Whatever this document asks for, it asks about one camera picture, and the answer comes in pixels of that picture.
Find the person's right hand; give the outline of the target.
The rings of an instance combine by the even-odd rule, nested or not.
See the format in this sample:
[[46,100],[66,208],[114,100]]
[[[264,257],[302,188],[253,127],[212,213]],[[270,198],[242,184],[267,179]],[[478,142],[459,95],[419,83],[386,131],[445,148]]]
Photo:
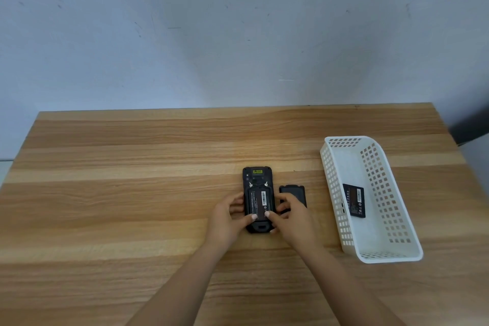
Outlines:
[[281,200],[276,213],[282,217],[282,226],[272,231],[280,232],[286,243],[301,256],[324,249],[309,210],[290,193],[277,193],[275,197]]

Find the person's left hand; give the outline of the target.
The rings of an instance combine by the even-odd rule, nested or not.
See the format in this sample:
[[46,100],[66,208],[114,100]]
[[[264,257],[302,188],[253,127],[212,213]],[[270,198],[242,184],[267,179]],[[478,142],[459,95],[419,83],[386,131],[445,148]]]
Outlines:
[[245,214],[230,214],[231,205],[244,205],[243,192],[225,196],[213,208],[207,220],[205,245],[224,254],[236,241],[244,228],[239,228],[238,219]]

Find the black battery with red label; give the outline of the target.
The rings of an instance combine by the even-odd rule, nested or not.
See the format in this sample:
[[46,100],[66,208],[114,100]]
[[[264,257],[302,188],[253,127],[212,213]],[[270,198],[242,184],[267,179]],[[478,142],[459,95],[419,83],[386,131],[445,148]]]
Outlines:
[[257,216],[256,223],[267,221],[266,211],[275,211],[274,198],[269,187],[252,187],[248,190],[247,198],[248,213]]
[[365,193],[363,187],[343,184],[350,216],[355,218],[365,218]]

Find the black handheld scanner device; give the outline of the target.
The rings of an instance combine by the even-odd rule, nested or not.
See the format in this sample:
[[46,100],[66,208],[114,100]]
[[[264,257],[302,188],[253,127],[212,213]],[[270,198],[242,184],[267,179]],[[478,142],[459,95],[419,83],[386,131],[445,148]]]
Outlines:
[[[273,188],[273,175],[272,169],[270,167],[246,167],[242,170],[242,181],[243,181],[243,197],[244,197],[244,208],[245,214],[248,215],[248,207],[247,207],[247,194],[248,190],[252,187],[269,187],[270,192],[272,193],[272,197],[274,198],[274,188]],[[265,234],[269,233],[272,230],[272,225],[270,221],[267,220],[265,222],[254,222],[251,225],[247,226],[247,231],[250,234]]]

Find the person's left forearm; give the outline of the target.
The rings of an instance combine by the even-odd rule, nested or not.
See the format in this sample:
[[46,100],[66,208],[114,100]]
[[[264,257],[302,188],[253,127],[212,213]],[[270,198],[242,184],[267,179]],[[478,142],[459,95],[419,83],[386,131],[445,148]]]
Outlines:
[[126,326],[193,326],[211,276],[231,243],[206,240]]

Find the person's right forearm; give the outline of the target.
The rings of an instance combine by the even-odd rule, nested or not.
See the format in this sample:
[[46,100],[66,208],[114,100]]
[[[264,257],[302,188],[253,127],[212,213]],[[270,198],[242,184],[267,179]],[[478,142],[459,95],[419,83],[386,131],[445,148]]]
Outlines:
[[341,326],[406,326],[320,244],[293,245]]

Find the black battery cover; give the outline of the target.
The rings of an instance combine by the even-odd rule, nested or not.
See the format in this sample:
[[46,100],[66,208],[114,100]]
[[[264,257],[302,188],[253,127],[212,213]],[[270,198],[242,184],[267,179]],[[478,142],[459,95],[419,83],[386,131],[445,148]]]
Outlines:
[[297,198],[305,207],[307,207],[305,187],[299,185],[285,185],[279,187],[279,193],[290,193]]

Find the white perforated plastic basket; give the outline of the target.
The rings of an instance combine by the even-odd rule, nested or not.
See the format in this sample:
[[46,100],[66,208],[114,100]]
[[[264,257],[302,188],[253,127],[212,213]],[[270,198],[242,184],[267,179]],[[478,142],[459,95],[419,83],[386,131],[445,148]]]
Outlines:
[[[420,261],[424,252],[382,147],[367,136],[333,136],[320,155],[344,253],[368,264]],[[350,216],[344,183],[364,188],[365,218]]]

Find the dark grey furniture piece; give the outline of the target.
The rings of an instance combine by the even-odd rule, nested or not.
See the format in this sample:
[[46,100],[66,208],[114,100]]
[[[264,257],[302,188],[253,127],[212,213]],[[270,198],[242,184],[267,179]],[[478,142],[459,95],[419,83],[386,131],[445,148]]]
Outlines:
[[451,126],[449,132],[458,146],[485,136],[489,133],[489,103]]

